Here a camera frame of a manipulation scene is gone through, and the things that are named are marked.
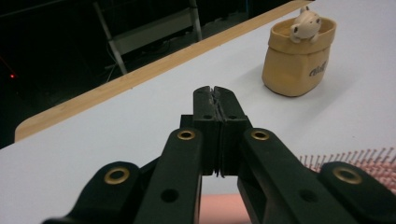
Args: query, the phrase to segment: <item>wooden table edge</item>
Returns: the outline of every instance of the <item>wooden table edge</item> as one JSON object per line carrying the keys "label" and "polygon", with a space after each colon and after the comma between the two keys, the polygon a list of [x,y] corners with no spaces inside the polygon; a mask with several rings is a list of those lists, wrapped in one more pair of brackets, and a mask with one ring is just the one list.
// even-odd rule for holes
{"label": "wooden table edge", "polygon": [[160,60],[136,69],[125,76],[116,78],[107,84],[87,91],[69,101],[56,105],[23,121],[15,131],[15,141],[21,141],[34,133],[42,131],[54,124],[98,105],[109,98],[127,91],[145,81],[148,81],[180,64],[183,64],[215,47],[244,35],[258,27],[274,21],[292,11],[309,4],[311,1],[290,1],[285,5],[265,12],[260,16],[242,22],[234,27],[210,36],[198,43],[181,49]]}

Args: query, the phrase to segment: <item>plush animal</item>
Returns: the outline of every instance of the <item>plush animal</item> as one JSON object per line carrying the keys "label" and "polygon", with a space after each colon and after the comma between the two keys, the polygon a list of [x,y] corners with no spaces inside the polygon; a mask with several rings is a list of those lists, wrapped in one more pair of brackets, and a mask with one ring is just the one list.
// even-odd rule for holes
{"label": "plush animal", "polygon": [[290,40],[294,43],[300,43],[301,39],[310,38],[310,42],[315,43],[318,40],[320,25],[320,16],[309,10],[308,6],[302,7],[300,15],[290,27]]}

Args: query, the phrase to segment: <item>cardboard pot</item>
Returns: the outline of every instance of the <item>cardboard pot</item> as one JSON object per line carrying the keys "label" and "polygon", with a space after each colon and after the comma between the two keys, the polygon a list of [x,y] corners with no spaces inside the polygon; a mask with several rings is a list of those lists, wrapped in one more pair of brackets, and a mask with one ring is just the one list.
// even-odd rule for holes
{"label": "cardboard pot", "polygon": [[286,96],[300,96],[314,89],[323,79],[336,23],[321,19],[315,43],[309,39],[302,39],[300,43],[290,40],[290,27],[294,19],[273,26],[262,70],[262,81],[271,91]]}

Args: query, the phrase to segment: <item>metal grommet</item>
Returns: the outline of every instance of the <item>metal grommet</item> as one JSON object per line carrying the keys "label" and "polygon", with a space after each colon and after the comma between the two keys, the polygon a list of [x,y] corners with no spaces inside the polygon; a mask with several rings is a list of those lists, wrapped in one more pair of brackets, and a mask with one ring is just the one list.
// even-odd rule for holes
{"label": "metal grommet", "polygon": [[260,141],[265,141],[268,138],[270,138],[270,135],[268,133],[265,133],[263,131],[253,131],[251,132],[251,137],[256,139],[256,140],[260,140]]}
{"label": "metal grommet", "polygon": [[338,166],[332,170],[332,173],[338,179],[348,183],[358,185],[362,182],[361,176],[356,171],[347,167]]}
{"label": "metal grommet", "polygon": [[109,185],[118,185],[129,177],[129,170],[125,167],[114,167],[105,175],[105,182]]}
{"label": "metal grommet", "polygon": [[181,140],[191,140],[195,137],[195,132],[190,130],[183,130],[177,134],[177,137]]}

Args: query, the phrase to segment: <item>floor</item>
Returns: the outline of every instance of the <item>floor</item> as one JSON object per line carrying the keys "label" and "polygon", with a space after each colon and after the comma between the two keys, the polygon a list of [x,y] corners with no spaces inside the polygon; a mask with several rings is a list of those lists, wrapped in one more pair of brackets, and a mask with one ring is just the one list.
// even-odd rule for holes
{"label": "floor", "polygon": [[[247,13],[235,12],[229,14],[226,18],[220,18],[209,22],[202,27],[203,39],[231,28],[247,19]],[[187,32],[178,37],[173,37],[172,39],[151,45],[138,55],[126,54],[123,56],[123,60],[125,61],[127,70],[131,72],[141,66],[161,59],[161,57],[186,48],[194,42],[195,34],[193,32]],[[105,66],[107,70],[103,74],[98,75],[100,78],[99,85],[121,76],[120,69],[115,63],[109,65],[105,64]],[[89,90],[88,87],[75,87],[72,89],[60,89],[55,92],[48,91],[45,94],[33,92],[32,98],[39,102],[41,106],[38,111],[43,111]],[[32,110],[29,106],[24,106],[24,102],[21,102],[18,97],[5,97],[9,95],[7,94],[8,92],[12,92],[12,90],[10,87],[7,87],[7,85],[0,90],[0,149],[13,143],[14,132],[20,122],[37,113],[37,110]]]}

